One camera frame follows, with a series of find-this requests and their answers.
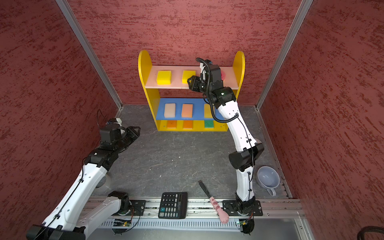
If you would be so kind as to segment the pink round smiley sponge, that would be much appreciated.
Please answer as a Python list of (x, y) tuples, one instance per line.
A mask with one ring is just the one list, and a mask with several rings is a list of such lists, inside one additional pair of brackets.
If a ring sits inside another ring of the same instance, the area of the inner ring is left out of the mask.
[(222, 81), (226, 79), (226, 73), (224, 71), (221, 71), (221, 78), (222, 78)]

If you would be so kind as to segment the peach orange sponge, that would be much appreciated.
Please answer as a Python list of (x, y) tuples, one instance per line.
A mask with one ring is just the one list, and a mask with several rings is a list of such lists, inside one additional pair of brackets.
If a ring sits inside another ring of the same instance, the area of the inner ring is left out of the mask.
[(192, 118), (193, 117), (193, 104), (183, 104), (182, 106), (182, 118)]

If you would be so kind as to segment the green scrub sponge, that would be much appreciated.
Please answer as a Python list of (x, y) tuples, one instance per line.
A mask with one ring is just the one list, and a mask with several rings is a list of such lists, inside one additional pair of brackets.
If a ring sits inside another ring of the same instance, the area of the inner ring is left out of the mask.
[(205, 129), (213, 129), (214, 128), (214, 121), (205, 120), (204, 125), (205, 125)]

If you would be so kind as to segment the pale pink sponge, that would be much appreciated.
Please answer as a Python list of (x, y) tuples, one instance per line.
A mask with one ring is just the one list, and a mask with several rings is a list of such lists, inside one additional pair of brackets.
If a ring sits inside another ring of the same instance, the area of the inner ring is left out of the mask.
[(176, 104), (175, 103), (165, 104), (164, 117), (166, 119), (173, 119), (176, 117)]

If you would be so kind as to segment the yellow orange scrub sponge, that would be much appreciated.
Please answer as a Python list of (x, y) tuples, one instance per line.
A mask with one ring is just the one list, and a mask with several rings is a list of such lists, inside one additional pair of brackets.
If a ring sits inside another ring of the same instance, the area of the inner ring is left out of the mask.
[(167, 121), (167, 129), (176, 129), (177, 128), (178, 121), (175, 120), (168, 120)]

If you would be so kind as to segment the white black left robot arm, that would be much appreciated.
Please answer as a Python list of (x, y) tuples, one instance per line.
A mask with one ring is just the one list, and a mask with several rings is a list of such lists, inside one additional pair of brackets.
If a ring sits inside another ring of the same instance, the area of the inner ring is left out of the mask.
[(133, 216), (127, 193), (113, 191), (95, 209), (80, 217), (99, 182), (107, 176), (119, 154), (140, 136), (140, 127), (123, 127), (121, 119), (110, 119), (100, 129), (100, 145), (84, 159), (81, 172), (66, 195), (42, 224), (27, 231), (28, 240), (86, 240), (114, 214)]

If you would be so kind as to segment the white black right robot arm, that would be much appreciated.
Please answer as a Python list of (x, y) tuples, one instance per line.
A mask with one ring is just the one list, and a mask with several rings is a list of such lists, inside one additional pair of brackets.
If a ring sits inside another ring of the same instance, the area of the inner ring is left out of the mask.
[(220, 67), (201, 58), (197, 58), (197, 62), (200, 63), (201, 73), (187, 80), (189, 89), (202, 93), (204, 101), (210, 106), (213, 119), (226, 124), (230, 130), (236, 148), (235, 152), (229, 154), (230, 163), (237, 174), (235, 209), (241, 215), (250, 214), (256, 205), (253, 191), (254, 166), (264, 146), (248, 130), (234, 91), (224, 86)]

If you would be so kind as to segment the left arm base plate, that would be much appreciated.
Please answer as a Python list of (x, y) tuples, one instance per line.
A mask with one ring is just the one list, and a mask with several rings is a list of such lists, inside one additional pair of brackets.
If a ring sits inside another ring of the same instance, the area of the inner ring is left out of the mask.
[(146, 200), (129, 200), (128, 207), (124, 206), (120, 209), (115, 216), (129, 217), (129, 216), (142, 216), (146, 207)]

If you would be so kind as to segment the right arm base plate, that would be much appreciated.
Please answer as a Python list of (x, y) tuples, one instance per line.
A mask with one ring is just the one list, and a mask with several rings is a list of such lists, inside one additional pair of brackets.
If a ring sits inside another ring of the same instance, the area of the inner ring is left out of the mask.
[(263, 216), (263, 210), (260, 201), (250, 200), (242, 202), (239, 200), (224, 200), (222, 202), (223, 210), (229, 216), (255, 217)]

